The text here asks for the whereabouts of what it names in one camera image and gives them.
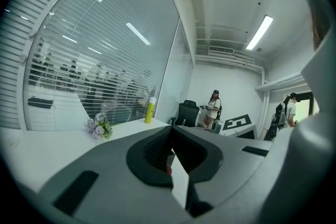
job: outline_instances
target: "spray bottle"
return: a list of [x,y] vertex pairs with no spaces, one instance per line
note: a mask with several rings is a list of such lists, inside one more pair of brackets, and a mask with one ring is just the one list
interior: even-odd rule
[[151,121],[152,121],[154,107],[155,107],[155,102],[156,102],[156,98],[155,97],[150,97],[149,98],[149,104],[148,104],[148,107],[147,107],[147,113],[146,113],[146,117],[145,117],[145,123],[151,123]]

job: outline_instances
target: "woman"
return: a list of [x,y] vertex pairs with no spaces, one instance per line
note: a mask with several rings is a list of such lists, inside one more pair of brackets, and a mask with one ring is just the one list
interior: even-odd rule
[[294,116],[296,113],[296,106],[295,106],[296,102],[300,102],[300,100],[298,100],[296,93],[291,93],[284,100],[283,103],[285,104],[286,118],[283,124],[278,125],[279,131],[286,127],[295,127]]
[[204,123],[206,125],[205,129],[211,130],[212,124],[217,118],[217,112],[221,107],[221,100],[219,99],[219,92],[217,90],[214,90],[213,94],[211,95],[208,106],[209,107],[205,112]]

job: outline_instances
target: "bag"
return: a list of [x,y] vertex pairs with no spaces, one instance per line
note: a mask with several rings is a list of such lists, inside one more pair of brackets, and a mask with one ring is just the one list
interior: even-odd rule
[[280,103],[275,108],[275,117],[272,119],[272,124],[281,126],[286,122],[286,105],[284,103]]
[[36,98],[35,96],[28,99],[28,105],[36,106],[38,108],[50,109],[53,105],[53,100],[45,100]]
[[221,117],[220,117],[221,113],[222,113],[222,101],[220,100],[220,107],[219,107],[219,110],[217,111],[217,117],[215,118],[215,120],[218,120],[218,121],[221,120]]

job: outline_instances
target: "backpack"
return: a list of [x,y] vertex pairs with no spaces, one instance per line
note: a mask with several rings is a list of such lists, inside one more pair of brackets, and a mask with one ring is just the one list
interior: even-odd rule
[[220,100],[220,107],[219,107],[219,110],[217,111],[217,117],[215,118],[215,120],[219,121],[221,119],[221,117],[220,117],[221,113],[222,113],[222,101]]
[[280,103],[275,108],[275,114],[273,115],[271,124],[276,126],[284,125],[286,121],[286,105],[284,103]]

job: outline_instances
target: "long hair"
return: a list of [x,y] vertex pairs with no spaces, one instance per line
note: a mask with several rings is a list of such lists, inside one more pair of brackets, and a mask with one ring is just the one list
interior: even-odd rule
[[285,115],[287,116],[287,105],[288,105],[288,101],[290,100],[290,95],[287,96],[285,98],[285,100],[283,101],[283,103],[285,104]]
[[211,103],[213,100],[217,100],[217,99],[219,99],[219,94],[218,94],[217,97],[215,97],[215,98],[213,98],[213,96],[214,96],[214,93],[211,94],[209,103]]
[[325,4],[322,0],[307,0],[312,18],[312,32],[314,50],[320,46],[330,27],[330,20],[325,12]]

